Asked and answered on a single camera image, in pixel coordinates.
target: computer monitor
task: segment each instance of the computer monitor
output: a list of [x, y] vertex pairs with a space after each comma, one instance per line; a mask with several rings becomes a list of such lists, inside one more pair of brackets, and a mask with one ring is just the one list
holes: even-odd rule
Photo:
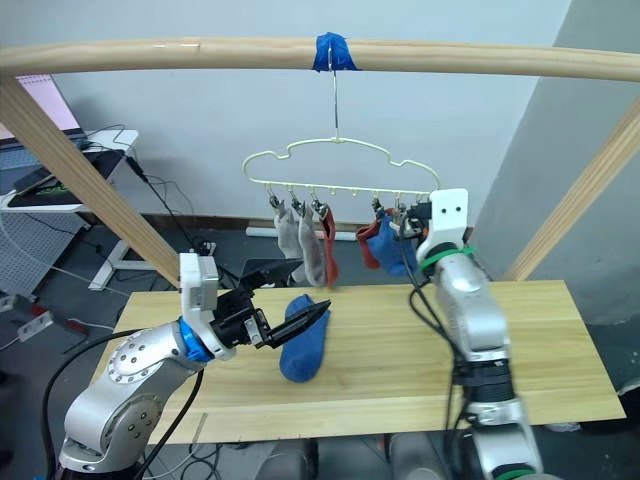
[[[16, 78], [67, 136], [70, 138], [84, 136], [84, 132], [51, 75], [25, 75]], [[0, 147], [20, 145], [16, 137], [0, 123]]]

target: laptop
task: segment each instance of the laptop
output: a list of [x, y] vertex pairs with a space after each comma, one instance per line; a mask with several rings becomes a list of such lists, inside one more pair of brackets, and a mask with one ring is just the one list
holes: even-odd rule
[[[16, 78], [69, 140], [76, 146], [86, 141], [86, 134], [71, 113], [51, 75], [25, 75]], [[16, 180], [39, 167], [37, 157], [0, 124], [0, 194], [13, 190]]]

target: red sock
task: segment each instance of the red sock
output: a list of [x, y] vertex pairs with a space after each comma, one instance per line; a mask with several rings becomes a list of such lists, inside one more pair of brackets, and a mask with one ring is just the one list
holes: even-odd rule
[[356, 232], [356, 239], [358, 240], [358, 244], [360, 244], [360, 250], [362, 250], [362, 256], [364, 257], [364, 265], [367, 268], [371, 268], [373, 270], [380, 268], [380, 262], [375, 259], [373, 255], [371, 255], [371, 251], [369, 250], [369, 245], [367, 245], [367, 239], [371, 237], [375, 237], [380, 230], [380, 222], [378, 220], [374, 220], [371, 225], [366, 227], [361, 227]]
[[324, 232], [324, 256], [327, 266], [327, 285], [331, 286], [338, 279], [339, 271], [336, 259], [333, 258], [333, 242], [336, 239], [336, 224], [333, 220], [333, 213], [327, 207], [327, 215], [322, 220], [322, 231]]

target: sock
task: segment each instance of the sock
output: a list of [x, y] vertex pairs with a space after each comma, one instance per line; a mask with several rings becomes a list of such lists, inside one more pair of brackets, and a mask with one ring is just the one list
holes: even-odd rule
[[331, 286], [338, 279], [340, 274], [338, 264], [333, 256], [333, 242], [336, 240], [336, 223], [333, 220], [333, 213], [327, 207], [327, 215], [322, 220], [322, 231], [324, 232], [324, 258], [327, 262], [327, 285]]
[[[302, 247], [298, 241], [298, 221], [290, 208], [284, 208], [284, 201], [278, 205], [273, 223], [278, 234], [278, 247], [284, 253], [284, 257], [302, 259]], [[291, 276], [298, 283], [304, 282], [307, 279], [304, 265], [296, 268]]]
[[406, 275], [407, 271], [404, 268], [400, 248], [404, 249], [409, 268], [413, 271], [416, 269], [416, 257], [413, 251], [413, 245], [409, 240], [402, 242], [401, 245], [401, 242], [396, 239], [395, 232], [389, 223], [391, 223], [391, 216], [385, 215], [380, 222], [378, 235], [367, 240], [367, 245], [369, 245], [373, 256], [380, 262], [380, 265], [382, 265], [389, 275]]
[[[309, 295], [294, 298], [287, 306], [286, 315], [313, 304]], [[280, 371], [292, 382], [311, 380], [322, 365], [324, 356], [324, 339], [329, 324], [329, 310], [316, 323], [297, 337], [292, 338], [282, 347], [280, 354]]]
[[374, 220], [371, 225], [361, 227], [356, 232], [356, 240], [358, 240], [360, 250], [362, 251], [362, 256], [364, 257], [364, 266], [373, 270], [380, 268], [380, 262], [378, 262], [378, 260], [376, 260], [376, 258], [371, 255], [371, 250], [369, 250], [367, 240], [371, 237], [375, 237], [378, 234], [379, 230], [380, 222], [378, 222], [378, 220]]
[[304, 259], [307, 280], [314, 287], [324, 287], [327, 284], [327, 273], [324, 267], [322, 248], [313, 228], [313, 210], [309, 205], [304, 206], [304, 216], [300, 217], [298, 240], [302, 246], [302, 258]]

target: wooden pole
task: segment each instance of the wooden pole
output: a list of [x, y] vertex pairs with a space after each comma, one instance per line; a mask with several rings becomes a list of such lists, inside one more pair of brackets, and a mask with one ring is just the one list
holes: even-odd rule
[[607, 188], [639, 147], [640, 97], [635, 99], [591, 163], [520, 252], [507, 270], [504, 280], [526, 280]]
[[13, 77], [0, 77], [0, 121], [105, 225], [179, 287], [176, 252], [111, 188]]
[[[640, 55], [557, 47], [349, 39], [359, 69], [599, 78], [640, 82]], [[198, 37], [0, 49], [0, 73], [160, 68], [309, 70], [315, 38]]]

